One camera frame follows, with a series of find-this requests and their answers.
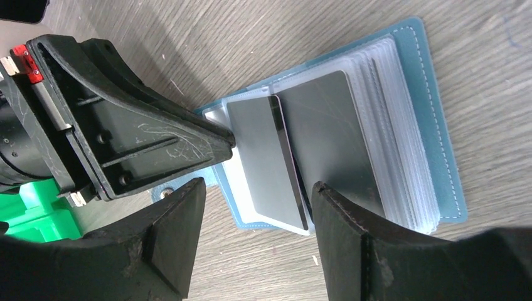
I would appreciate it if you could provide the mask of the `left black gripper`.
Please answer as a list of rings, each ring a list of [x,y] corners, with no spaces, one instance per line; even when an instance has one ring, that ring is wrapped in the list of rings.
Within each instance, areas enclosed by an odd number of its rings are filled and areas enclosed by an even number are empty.
[[[45,34],[1,58],[1,192],[110,201],[228,160],[235,138],[146,86],[114,45]]]

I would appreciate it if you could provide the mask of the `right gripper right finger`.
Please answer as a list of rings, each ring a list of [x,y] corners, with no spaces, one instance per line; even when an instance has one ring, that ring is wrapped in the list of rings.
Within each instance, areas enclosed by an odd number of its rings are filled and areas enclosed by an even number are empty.
[[[329,300],[530,300],[531,229],[448,241],[399,226],[324,182],[311,206]]]

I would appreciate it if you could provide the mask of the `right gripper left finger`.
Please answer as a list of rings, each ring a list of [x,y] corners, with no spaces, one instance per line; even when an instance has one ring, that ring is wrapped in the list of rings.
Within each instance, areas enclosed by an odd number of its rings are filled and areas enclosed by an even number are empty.
[[[2,300],[184,300],[206,201],[194,178],[77,240],[1,237]]]

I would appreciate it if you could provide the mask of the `dark grey credit card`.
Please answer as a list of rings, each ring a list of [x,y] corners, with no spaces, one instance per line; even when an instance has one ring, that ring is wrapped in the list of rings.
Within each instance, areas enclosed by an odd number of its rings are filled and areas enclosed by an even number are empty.
[[[316,182],[325,182],[351,202],[383,216],[345,72],[314,78],[277,96],[307,195]]]

